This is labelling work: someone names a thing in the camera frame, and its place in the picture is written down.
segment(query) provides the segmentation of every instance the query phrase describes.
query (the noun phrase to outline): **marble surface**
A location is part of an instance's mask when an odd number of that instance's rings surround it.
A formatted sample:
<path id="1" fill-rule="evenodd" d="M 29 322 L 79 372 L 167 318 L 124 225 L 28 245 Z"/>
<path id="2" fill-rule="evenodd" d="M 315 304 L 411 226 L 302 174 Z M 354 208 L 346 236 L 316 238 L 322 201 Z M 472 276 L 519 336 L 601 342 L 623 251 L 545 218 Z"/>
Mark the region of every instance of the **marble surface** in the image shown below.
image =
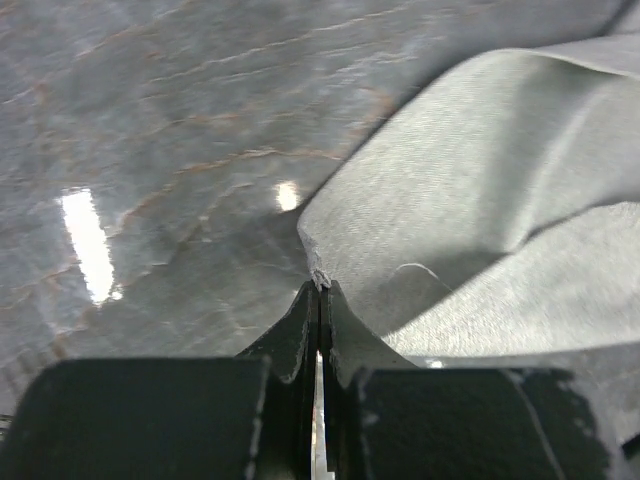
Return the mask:
<path id="1" fill-rule="evenodd" d="M 624 3 L 4 0 L 0 411 L 60 358 L 238 352 L 307 278 L 304 200 L 406 99 Z"/>

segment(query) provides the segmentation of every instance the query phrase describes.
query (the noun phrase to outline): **frayed fabric edge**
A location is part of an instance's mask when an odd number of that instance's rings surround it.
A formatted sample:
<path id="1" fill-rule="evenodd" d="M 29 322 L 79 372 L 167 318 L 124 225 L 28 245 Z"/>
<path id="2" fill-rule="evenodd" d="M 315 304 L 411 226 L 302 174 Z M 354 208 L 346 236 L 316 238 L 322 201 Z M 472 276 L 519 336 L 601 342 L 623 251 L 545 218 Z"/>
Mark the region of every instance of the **frayed fabric edge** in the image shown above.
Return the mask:
<path id="1" fill-rule="evenodd" d="M 318 291 L 322 290 L 323 287 L 330 288 L 331 278 L 329 278 L 329 275 L 327 275 L 322 268 L 322 259 L 318 252 L 318 244 L 300 227 L 300 224 L 298 224 L 298 235 L 300 236 L 300 240 L 302 240 L 302 246 L 307 254 L 307 267 L 309 268 L 311 280 L 315 283 Z"/>

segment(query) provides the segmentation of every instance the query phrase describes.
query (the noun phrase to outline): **gray marble countertop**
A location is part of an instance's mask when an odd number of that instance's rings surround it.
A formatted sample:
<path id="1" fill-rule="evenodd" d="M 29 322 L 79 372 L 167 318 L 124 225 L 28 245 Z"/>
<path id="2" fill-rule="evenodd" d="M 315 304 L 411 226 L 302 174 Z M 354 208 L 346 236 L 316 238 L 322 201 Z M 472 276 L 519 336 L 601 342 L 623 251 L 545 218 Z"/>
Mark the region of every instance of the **gray marble countertop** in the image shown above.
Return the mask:
<path id="1" fill-rule="evenodd" d="M 307 278 L 301 205 L 385 118 L 622 3 L 4 1 L 0 411 L 56 359 L 236 353 Z"/>

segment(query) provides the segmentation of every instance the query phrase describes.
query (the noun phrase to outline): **glossy surface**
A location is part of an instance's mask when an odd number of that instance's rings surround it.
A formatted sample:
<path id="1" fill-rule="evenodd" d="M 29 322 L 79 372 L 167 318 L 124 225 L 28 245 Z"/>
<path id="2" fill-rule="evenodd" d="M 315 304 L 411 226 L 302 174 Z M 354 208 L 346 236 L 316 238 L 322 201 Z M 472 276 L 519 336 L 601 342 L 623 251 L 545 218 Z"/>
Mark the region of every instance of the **glossy surface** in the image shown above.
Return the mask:
<path id="1" fill-rule="evenodd" d="M 238 352 L 307 278 L 296 208 L 404 99 L 622 3 L 3 2 L 0 411 L 56 358 Z"/>

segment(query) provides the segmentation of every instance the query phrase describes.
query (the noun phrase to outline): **cloth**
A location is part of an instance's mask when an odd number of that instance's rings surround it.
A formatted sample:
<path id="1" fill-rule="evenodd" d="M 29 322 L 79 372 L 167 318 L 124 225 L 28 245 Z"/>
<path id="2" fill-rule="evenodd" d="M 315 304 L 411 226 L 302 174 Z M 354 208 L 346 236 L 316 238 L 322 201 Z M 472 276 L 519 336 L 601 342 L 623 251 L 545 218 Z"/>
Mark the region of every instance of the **cloth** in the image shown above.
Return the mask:
<path id="1" fill-rule="evenodd" d="M 314 278 L 338 280 L 407 356 L 639 342 L 637 19 L 607 37 L 485 53 L 428 86 L 304 211 Z M 638 395 L 612 398 L 622 442 L 640 432 Z"/>

